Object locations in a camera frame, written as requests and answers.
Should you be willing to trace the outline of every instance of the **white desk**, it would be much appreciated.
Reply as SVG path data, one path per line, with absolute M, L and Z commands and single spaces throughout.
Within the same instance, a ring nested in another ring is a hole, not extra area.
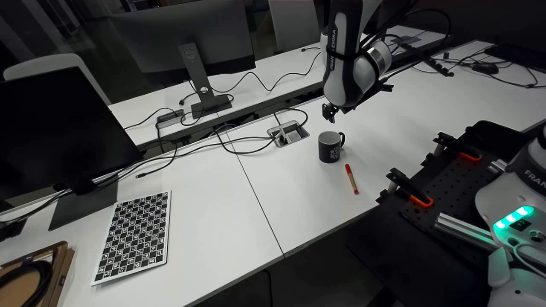
M 460 58 L 486 46 L 475 42 L 451 51 Z M 304 128 L 310 136 L 279 149 L 271 146 L 256 154 L 240 156 L 252 187 L 285 255 L 351 222 L 377 205 L 379 192 L 387 188 L 385 175 L 397 167 L 408 176 L 421 169 L 425 155 L 433 151 L 438 132 L 455 137 L 479 120 L 497 122 L 522 130 L 546 118 L 546 89 L 524 89 L 486 76 L 453 69 L 455 76 L 407 70 L 389 80 L 392 93 L 381 92 L 357 110 L 339 112 L 336 123 L 322 118 L 318 99 L 299 108 L 309 115 Z M 546 75 L 536 72 L 540 84 Z M 513 65 L 499 78 L 529 82 L 529 73 Z M 304 120 L 287 111 L 281 122 Z M 230 138 L 265 135 L 277 125 L 272 116 L 228 132 Z M 318 159 L 317 137 L 322 131 L 341 131 L 347 136 L 341 160 L 324 164 Z M 235 144 L 238 151 L 255 145 Z M 353 170 L 360 195 L 354 195 L 344 164 Z
M 396 26 L 388 30 L 388 33 L 397 34 L 399 36 L 415 36 L 421 32 L 422 31 L 419 29 L 402 26 Z M 436 42 L 443 38 L 443 34 L 425 32 L 418 37 L 421 40 L 412 44 L 415 47 Z M 319 44 L 317 43 L 307 47 L 312 46 L 318 47 Z M 313 62 L 313 58 L 318 52 L 319 50 L 316 49 L 307 50 L 305 52 L 301 52 L 300 49 L 284 52 L 256 61 L 255 69 L 236 74 L 211 76 L 209 77 L 209 81 L 212 87 L 223 91 L 233 87 L 247 72 L 254 72 L 268 88 L 271 88 L 273 84 L 286 73 L 307 72 Z M 263 89 L 254 76 L 249 75 L 236 88 L 229 92 L 234 96 L 232 108 L 220 111 L 216 115 L 211 114 L 204 116 L 196 125 L 191 127 L 175 124 L 161 129 L 161 136 L 167 139 L 183 137 L 204 128 L 218 125 L 222 122 L 297 97 L 301 94 L 317 90 L 322 87 L 323 75 L 324 64 L 320 57 L 317 58 L 312 70 L 307 76 L 287 76 L 269 93 Z M 197 95 L 189 97 L 183 107 L 179 105 L 179 101 L 192 92 L 193 89 L 190 85 L 187 82 L 184 82 L 110 105 L 109 108 L 121 125 L 127 127 L 142 121 L 155 110 L 162 107 L 172 108 L 173 110 L 183 108 L 186 112 L 191 111 L 191 105 L 199 102 L 199 97 Z M 168 110 L 162 110 L 158 112 L 157 115 L 167 114 L 168 112 Z M 127 133 L 135 144 L 144 145 L 157 139 L 157 132 L 155 129 L 156 118 L 157 116 L 153 116 L 142 125 L 127 130 Z M 193 119 L 190 115 L 185 123 L 191 122 L 193 122 Z
M 216 139 L 197 142 L 180 152 L 215 142 Z M 152 170 L 162 163 L 166 161 L 150 163 L 141 171 Z M 91 287 L 111 207 L 48 232 L 55 205 L 31 217 L 20 235 L 0 243 L 0 263 L 66 240 L 76 254 L 58 306 L 159 303 L 182 307 L 197 303 L 282 258 L 235 155 L 221 147 L 211 147 L 179 158 L 161 172 L 142 179 L 129 175 L 119 184 L 118 200 L 164 190 L 173 192 L 165 265 Z M 19 216 L 30 208 L 33 206 L 1 220 Z

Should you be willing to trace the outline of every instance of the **franka emika robot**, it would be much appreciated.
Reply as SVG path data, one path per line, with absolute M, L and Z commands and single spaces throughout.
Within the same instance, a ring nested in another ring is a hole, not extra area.
M 329 26 L 321 35 L 325 66 L 323 88 L 329 101 L 323 116 L 347 113 L 379 91 L 391 91 L 380 79 L 391 65 L 391 52 L 379 38 L 361 34 L 382 0 L 332 0 Z M 399 13 L 405 14 L 408 2 Z M 381 31 L 396 20 L 388 21 Z M 522 148 L 505 172 L 476 194 L 476 207 L 498 249 L 489 256 L 489 306 L 546 306 L 546 127 Z

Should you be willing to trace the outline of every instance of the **pen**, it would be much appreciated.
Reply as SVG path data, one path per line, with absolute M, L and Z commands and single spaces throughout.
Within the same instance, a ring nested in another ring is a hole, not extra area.
M 345 164 L 345 170 L 347 171 L 347 175 L 349 175 L 349 180 L 351 181 L 351 185 L 353 186 L 354 194 L 358 195 L 357 184 L 354 182 L 353 171 L 351 171 L 351 167 L 349 166 L 349 164 Z

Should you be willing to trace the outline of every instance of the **checkerboard pattern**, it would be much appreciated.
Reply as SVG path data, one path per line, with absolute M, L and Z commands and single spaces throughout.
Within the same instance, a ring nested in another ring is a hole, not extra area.
M 167 262 L 170 192 L 116 203 L 91 286 Z

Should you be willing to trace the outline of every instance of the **black mug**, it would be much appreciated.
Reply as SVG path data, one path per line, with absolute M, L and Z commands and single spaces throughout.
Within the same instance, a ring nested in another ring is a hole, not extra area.
M 344 143 L 343 132 L 324 131 L 318 136 L 318 158 L 324 163 L 337 162 Z

